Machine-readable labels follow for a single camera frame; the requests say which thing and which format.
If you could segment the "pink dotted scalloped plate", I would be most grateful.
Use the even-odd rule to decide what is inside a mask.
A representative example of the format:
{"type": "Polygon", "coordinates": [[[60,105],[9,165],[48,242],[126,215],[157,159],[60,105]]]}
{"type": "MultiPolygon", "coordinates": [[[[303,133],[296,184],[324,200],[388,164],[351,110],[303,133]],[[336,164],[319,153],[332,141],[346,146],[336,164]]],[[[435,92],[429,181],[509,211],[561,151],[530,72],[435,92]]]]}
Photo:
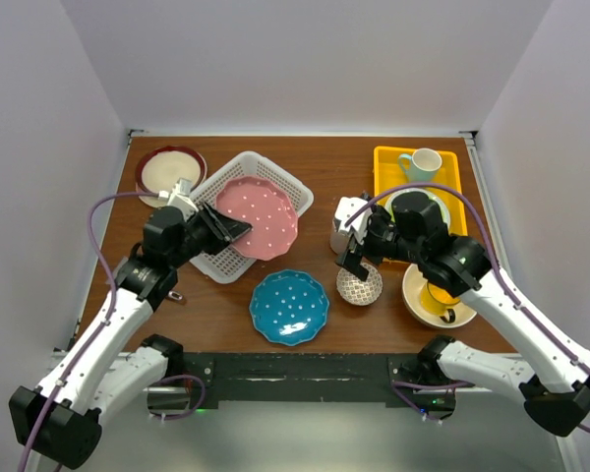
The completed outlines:
{"type": "Polygon", "coordinates": [[[298,236],[298,214],[289,197],[273,182],[257,176],[228,180],[216,196],[221,213],[252,224],[233,243],[242,257],[270,261],[285,255],[298,236]]]}

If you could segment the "blue dotted scalloped plate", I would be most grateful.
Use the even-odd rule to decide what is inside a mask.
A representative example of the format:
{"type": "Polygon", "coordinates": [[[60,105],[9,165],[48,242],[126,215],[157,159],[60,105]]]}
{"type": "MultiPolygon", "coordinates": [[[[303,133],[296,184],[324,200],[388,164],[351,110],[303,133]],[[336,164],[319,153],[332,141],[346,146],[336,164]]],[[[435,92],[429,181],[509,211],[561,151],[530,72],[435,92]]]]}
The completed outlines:
{"type": "Polygon", "coordinates": [[[326,326],[329,300],[307,272],[285,269],[254,288],[249,312],[254,329],[268,342],[293,347],[313,340],[326,326]]]}

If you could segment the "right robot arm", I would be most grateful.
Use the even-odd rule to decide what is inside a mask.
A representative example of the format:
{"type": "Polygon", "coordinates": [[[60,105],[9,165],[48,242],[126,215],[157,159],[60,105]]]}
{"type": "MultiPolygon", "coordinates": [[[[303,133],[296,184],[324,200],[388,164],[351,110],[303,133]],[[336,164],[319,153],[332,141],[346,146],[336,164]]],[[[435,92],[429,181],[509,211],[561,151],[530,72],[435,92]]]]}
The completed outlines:
{"type": "Polygon", "coordinates": [[[590,413],[590,350],[564,334],[518,289],[488,241],[449,232],[442,211],[410,185],[392,209],[376,198],[343,197],[334,230],[346,236],[338,266],[365,281],[363,259],[410,263],[438,288],[482,316],[521,355],[515,362],[438,335],[417,355],[421,380],[443,389],[487,388],[523,406],[545,431],[567,437],[590,413]]]}

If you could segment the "red rimmed cream plate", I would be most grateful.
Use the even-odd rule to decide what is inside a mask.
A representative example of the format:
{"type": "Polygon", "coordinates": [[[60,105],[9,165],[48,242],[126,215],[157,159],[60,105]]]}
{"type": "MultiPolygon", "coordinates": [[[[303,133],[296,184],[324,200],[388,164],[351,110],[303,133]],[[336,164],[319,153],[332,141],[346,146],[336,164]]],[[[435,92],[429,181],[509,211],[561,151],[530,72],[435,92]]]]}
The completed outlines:
{"type": "Polygon", "coordinates": [[[143,155],[135,168],[136,188],[142,192],[169,191],[180,178],[191,182],[191,189],[207,177],[207,162],[195,150],[184,146],[165,146],[143,155]]]}

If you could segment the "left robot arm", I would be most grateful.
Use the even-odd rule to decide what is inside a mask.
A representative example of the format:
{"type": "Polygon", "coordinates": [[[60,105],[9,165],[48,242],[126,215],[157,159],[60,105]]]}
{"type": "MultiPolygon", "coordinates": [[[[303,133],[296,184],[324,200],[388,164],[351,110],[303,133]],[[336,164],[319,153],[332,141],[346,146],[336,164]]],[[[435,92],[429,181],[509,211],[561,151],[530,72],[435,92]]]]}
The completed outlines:
{"type": "Polygon", "coordinates": [[[24,447],[19,470],[26,470],[32,452],[72,470],[81,467],[113,414],[145,387],[183,379],[182,345],[159,335],[122,367],[111,366],[174,288],[180,266],[201,253],[221,253],[251,229],[208,204],[163,206],[151,214],[141,242],[108,275],[107,298],[86,332],[35,388],[20,386],[11,396],[16,438],[24,447]]]}

